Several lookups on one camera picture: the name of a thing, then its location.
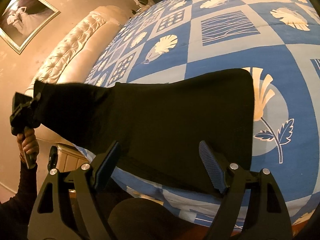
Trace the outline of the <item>person's dark sleeved forearm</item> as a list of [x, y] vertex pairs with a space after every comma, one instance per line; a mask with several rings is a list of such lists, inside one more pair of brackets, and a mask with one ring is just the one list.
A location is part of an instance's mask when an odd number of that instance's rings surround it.
[[1, 239], [27, 239], [28, 225], [37, 198], [37, 166], [21, 163], [20, 182], [14, 197], [1, 204]]

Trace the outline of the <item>person's left hand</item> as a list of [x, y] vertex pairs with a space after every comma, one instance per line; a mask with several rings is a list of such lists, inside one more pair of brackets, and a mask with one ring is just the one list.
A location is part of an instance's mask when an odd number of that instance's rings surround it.
[[36, 160], [40, 152], [40, 147], [36, 139], [35, 130], [26, 127], [24, 133], [18, 134], [16, 138], [21, 162], [24, 164], [27, 163], [24, 154], [27, 154]]

